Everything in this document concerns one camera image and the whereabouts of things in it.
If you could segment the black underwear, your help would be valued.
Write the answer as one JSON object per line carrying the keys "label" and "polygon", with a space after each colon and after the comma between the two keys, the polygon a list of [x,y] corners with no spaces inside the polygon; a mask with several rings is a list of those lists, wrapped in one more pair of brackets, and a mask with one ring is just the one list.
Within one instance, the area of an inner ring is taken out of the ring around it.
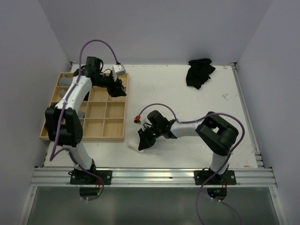
{"label": "black underwear", "polygon": [[216,68],[211,65],[212,60],[209,58],[190,60],[188,65],[190,68],[186,75],[186,84],[189,87],[194,87],[197,90],[210,79]]}

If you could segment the white underwear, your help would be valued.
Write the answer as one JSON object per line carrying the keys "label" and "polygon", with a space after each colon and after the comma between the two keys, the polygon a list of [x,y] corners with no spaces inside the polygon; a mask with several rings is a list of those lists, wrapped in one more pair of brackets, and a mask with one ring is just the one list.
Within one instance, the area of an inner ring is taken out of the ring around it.
{"label": "white underwear", "polygon": [[138,149],[138,147],[139,147],[139,142],[136,141],[136,140],[134,140],[134,139],[132,139],[132,140],[129,141],[128,147],[129,147],[130,149],[132,149],[132,150],[138,152],[138,153],[143,153],[143,152],[144,152],[144,150],[139,150],[139,149]]}

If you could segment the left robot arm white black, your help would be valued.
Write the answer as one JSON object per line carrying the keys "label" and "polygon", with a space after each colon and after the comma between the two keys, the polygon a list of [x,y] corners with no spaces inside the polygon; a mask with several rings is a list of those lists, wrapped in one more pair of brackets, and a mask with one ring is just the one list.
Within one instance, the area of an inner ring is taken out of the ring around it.
{"label": "left robot arm white black", "polygon": [[45,111],[45,126],[48,137],[54,142],[50,160],[59,153],[57,146],[66,151],[74,163],[71,177],[80,183],[95,184],[101,186],[103,181],[97,175],[94,160],[88,155],[84,145],[83,127],[80,122],[79,108],[92,87],[105,88],[113,97],[125,97],[126,92],[120,75],[126,70],[122,64],[116,62],[112,66],[109,75],[102,71],[103,61],[97,57],[87,57],[86,63],[80,66],[74,73],[70,87],[62,99]]}

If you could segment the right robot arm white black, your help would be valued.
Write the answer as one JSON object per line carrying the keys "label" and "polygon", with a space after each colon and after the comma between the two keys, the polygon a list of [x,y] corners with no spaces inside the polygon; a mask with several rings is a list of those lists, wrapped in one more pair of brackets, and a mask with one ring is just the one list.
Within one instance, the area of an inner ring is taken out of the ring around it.
{"label": "right robot arm white black", "polygon": [[230,154],[239,144],[236,142],[239,135],[237,128],[225,120],[224,116],[241,123],[232,115],[216,112],[208,112],[207,115],[195,121],[183,122],[176,119],[168,120],[157,110],[149,113],[145,122],[139,121],[139,116],[136,116],[135,123],[141,124],[136,149],[144,151],[151,148],[156,139],[161,136],[165,139],[198,136],[213,152],[208,174],[203,175],[204,181],[219,184],[225,179]]}

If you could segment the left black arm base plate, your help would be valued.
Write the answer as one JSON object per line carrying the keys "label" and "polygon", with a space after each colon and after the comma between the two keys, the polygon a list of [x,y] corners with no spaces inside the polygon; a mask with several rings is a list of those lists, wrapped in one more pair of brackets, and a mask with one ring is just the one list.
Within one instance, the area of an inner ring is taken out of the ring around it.
{"label": "left black arm base plate", "polygon": [[[112,180],[111,170],[96,170],[94,174],[102,179],[104,185],[110,185]],[[71,185],[96,185],[99,183],[95,176],[89,175],[81,170],[72,170],[68,172],[70,175]]]}

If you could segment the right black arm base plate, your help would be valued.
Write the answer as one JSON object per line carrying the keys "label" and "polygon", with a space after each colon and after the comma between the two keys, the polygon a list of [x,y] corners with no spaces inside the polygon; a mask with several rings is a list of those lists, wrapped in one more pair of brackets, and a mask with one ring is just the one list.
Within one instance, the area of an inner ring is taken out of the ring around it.
{"label": "right black arm base plate", "polygon": [[213,178],[211,176],[214,172],[209,168],[203,168],[201,170],[194,171],[195,184],[200,186],[207,179],[209,179],[205,185],[236,185],[236,177],[233,170],[226,170],[223,174],[216,174]]}

